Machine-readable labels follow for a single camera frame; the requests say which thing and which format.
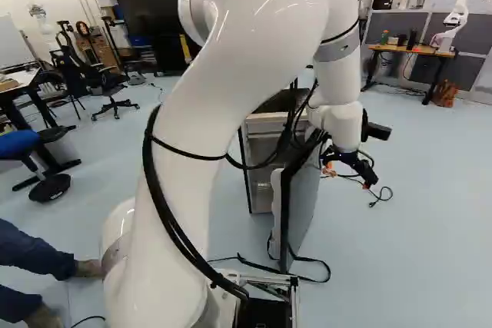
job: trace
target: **cubicle wall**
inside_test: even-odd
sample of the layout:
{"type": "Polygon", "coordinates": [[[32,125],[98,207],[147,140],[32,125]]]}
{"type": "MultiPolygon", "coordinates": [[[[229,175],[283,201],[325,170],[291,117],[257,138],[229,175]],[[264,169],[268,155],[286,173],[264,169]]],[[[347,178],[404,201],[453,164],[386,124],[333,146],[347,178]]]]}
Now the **cubicle wall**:
{"type": "MultiPolygon", "coordinates": [[[[363,50],[367,50],[368,44],[377,44],[381,39],[383,30],[389,30],[391,35],[400,33],[409,34],[414,28],[417,30],[417,39],[424,44],[428,44],[432,36],[438,32],[446,31],[443,20],[449,13],[446,12],[426,12],[416,11],[372,11],[367,23],[366,32],[363,40],[363,50]]],[[[482,82],[487,83],[489,78],[482,71],[484,63],[489,58],[490,48],[492,48],[492,15],[472,14],[468,18],[467,25],[461,30],[454,39],[453,46],[459,51],[456,59],[446,63],[442,72],[442,78],[447,78],[455,83],[462,91],[472,91],[475,88],[483,91],[478,85],[482,82]]],[[[418,56],[415,58],[413,68],[409,74],[410,80],[421,84],[430,84],[437,69],[438,60],[435,57],[418,56]]],[[[490,84],[490,102],[492,102],[492,83],[490,84]]]]}

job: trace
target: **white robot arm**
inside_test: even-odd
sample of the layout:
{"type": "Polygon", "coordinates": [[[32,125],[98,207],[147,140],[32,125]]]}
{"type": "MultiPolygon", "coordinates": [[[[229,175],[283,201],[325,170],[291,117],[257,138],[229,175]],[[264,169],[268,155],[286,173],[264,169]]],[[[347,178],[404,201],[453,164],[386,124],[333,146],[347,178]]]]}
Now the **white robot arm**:
{"type": "Polygon", "coordinates": [[[441,52],[449,52],[454,37],[467,24],[468,15],[467,0],[457,0],[453,11],[444,19],[444,25],[453,29],[435,34],[430,40],[430,46],[439,47],[441,52]]]}
{"type": "MultiPolygon", "coordinates": [[[[319,89],[311,122],[330,132],[339,152],[357,152],[363,114],[357,0],[180,0],[179,7],[186,32],[204,47],[148,129],[154,142],[146,142],[168,208],[206,258],[209,202],[221,163],[215,159],[225,155],[241,122],[313,56],[319,89]]],[[[209,281],[163,227],[153,185],[141,176],[135,208],[121,205],[105,228],[109,323],[216,327],[209,281]]]]}

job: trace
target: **blue bin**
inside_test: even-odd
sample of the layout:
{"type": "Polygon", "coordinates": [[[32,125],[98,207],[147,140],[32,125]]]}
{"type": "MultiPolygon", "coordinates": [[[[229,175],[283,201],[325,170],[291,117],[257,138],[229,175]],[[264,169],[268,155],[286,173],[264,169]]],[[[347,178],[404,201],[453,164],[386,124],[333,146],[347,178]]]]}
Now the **blue bin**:
{"type": "Polygon", "coordinates": [[[121,7],[119,5],[115,5],[113,7],[113,13],[115,13],[116,19],[123,19],[123,12],[121,11],[121,7]]]}
{"type": "Polygon", "coordinates": [[[145,36],[129,36],[130,43],[133,46],[146,46],[149,45],[150,42],[145,36]]]}

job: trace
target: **blue seat cushion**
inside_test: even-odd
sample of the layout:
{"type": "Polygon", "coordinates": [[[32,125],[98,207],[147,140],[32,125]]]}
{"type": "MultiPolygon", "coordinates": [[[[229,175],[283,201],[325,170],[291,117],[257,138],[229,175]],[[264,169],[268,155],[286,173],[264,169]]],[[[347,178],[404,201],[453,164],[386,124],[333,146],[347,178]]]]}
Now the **blue seat cushion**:
{"type": "Polygon", "coordinates": [[[31,130],[14,131],[0,136],[0,159],[15,159],[18,155],[33,149],[41,140],[31,130]]]}

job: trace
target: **blue stool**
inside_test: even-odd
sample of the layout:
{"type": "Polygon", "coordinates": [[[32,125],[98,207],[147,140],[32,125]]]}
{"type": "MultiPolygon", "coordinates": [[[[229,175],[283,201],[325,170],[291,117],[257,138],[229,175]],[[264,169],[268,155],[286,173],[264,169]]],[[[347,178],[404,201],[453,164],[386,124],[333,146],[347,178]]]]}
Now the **blue stool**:
{"type": "Polygon", "coordinates": [[[29,192],[29,199],[46,203],[63,195],[70,188],[68,174],[45,177],[31,158],[37,145],[42,144],[41,136],[34,131],[14,131],[0,136],[0,161],[21,161],[39,179],[29,192]]]}

